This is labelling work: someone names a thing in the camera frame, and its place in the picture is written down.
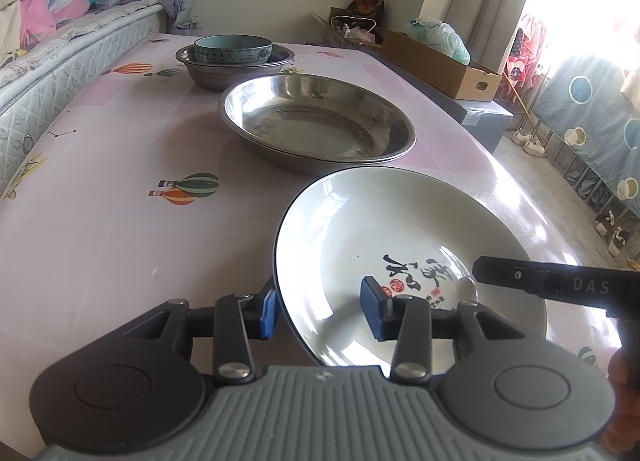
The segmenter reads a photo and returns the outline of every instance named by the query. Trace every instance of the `human hand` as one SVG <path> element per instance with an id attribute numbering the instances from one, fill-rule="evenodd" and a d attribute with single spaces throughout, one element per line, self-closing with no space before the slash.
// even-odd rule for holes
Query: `human hand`
<path id="1" fill-rule="evenodd" d="M 633 450 L 640 441 L 640 391 L 626 386 L 628 370 L 619 349 L 609 362 L 609 381 L 616 393 L 616 408 L 604 433 L 604 446 L 612 452 Z"/>

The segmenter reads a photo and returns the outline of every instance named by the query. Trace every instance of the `hot air balloon print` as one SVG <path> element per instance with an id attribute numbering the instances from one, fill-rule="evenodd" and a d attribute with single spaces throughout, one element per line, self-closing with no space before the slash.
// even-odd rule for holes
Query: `hot air balloon print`
<path id="1" fill-rule="evenodd" d="M 178 188 L 193 197 L 208 197 L 218 189 L 220 180 L 215 174 L 200 172 L 180 181 L 161 181 L 159 187 Z"/>
<path id="2" fill-rule="evenodd" d="M 21 181 L 47 160 L 46 157 L 40 159 L 41 155 L 42 154 L 36 154 L 30 160 L 28 160 L 27 163 L 20 167 L 17 174 L 7 185 L 7 188 L 5 190 L 5 197 L 8 197 L 9 199 L 15 199 L 15 189 L 21 183 Z"/>
<path id="3" fill-rule="evenodd" d="M 283 75 L 298 75 L 301 73 L 306 73 L 305 69 L 300 69 L 299 67 L 291 66 L 280 70 L 280 73 Z"/>
<path id="4" fill-rule="evenodd" d="M 332 56 L 334 58 L 344 58 L 344 56 L 338 55 L 338 53 L 334 53 L 332 51 L 316 51 L 316 53 L 321 54 L 321 55 Z"/>
<path id="5" fill-rule="evenodd" d="M 179 75 L 182 71 L 179 69 L 163 69 L 162 71 L 158 71 L 157 73 L 145 73 L 145 76 L 175 76 Z"/>
<path id="6" fill-rule="evenodd" d="M 145 64 L 144 62 L 133 62 L 131 64 L 126 64 L 116 69 L 109 69 L 102 75 L 108 75 L 109 73 L 120 73 L 122 75 L 138 75 L 140 73 L 149 72 L 154 67 L 151 64 Z"/>
<path id="7" fill-rule="evenodd" d="M 580 349 L 578 358 L 584 360 L 590 365 L 593 365 L 594 367 L 598 367 L 598 358 L 596 357 L 596 353 L 594 353 L 593 349 L 591 349 L 590 347 L 583 347 L 582 349 Z"/>
<path id="8" fill-rule="evenodd" d="M 171 204 L 178 206 L 188 205 L 195 201 L 192 196 L 186 194 L 179 188 L 170 188 L 169 190 L 151 190 L 151 192 L 149 192 L 149 197 L 153 196 L 163 197 Z"/>

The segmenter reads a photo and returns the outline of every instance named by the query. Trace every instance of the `stainless steel bowl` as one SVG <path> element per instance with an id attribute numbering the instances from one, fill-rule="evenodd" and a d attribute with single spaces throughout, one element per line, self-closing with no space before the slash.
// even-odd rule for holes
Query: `stainless steel bowl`
<path id="1" fill-rule="evenodd" d="M 295 56 L 292 50 L 274 44 L 271 56 L 266 63 L 213 65 L 198 62 L 193 55 L 193 45 L 188 45 L 178 50 L 175 59 L 187 67 L 189 76 L 199 86 L 210 91 L 222 92 L 244 80 L 277 74 L 284 64 L 291 62 Z"/>
<path id="2" fill-rule="evenodd" d="M 415 143 L 414 126 L 394 104 L 324 76 L 254 78 L 227 89 L 218 105 L 257 152 L 312 175 L 392 161 Z"/>

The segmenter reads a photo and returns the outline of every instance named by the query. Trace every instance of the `white shoe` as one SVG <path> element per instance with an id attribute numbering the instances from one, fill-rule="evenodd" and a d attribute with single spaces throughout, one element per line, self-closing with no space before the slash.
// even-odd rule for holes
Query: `white shoe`
<path id="1" fill-rule="evenodd" d="M 531 139 L 531 135 L 528 132 L 523 132 L 522 130 L 516 130 L 513 134 L 511 134 L 511 141 L 513 141 L 516 145 L 523 146 L 527 141 Z"/>
<path id="2" fill-rule="evenodd" d="M 618 227 L 618 229 L 614 231 L 613 234 L 611 234 L 611 241 L 609 243 L 609 246 L 607 247 L 607 250 L 609 250 L 609 253 L 612 257 L 618 256 L 620 250 L 625 247 L 626 240 L 628 238 L 629 232 L 623 230 L 620 227 Z"/>
<path id="3" fill-rule="evenodd" d="M 596 231 L 600 237 L 607 235 L 613 229 L 614 224 L 616 224 L 616 216 L 611 210 L 596 217 Z"/>
<path id="4" fill-rule="evenodd" d="M 536 157 L 544 157 L 545 148 L 540 143 L 540 140 L 533 136 L 524 144 L 524 152 Z"/>

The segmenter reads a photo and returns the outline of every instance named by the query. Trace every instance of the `white cloth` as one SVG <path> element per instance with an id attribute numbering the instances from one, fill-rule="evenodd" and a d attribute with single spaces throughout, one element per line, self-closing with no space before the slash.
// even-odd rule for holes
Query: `white cloth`
<path id="1" fill-rule="evenodd" d="M 628 74 L 620 92 L 628 98 L 637 111 L 640 111 L 640 69 L 631 71 Z M 638 113 L 634 114 L 637 118 L 640 118 Z"/>
<path id="2" fill-rule="evenodd" d="M 0 60 L 20 49 L 20 0 L 0 0 Z"/>

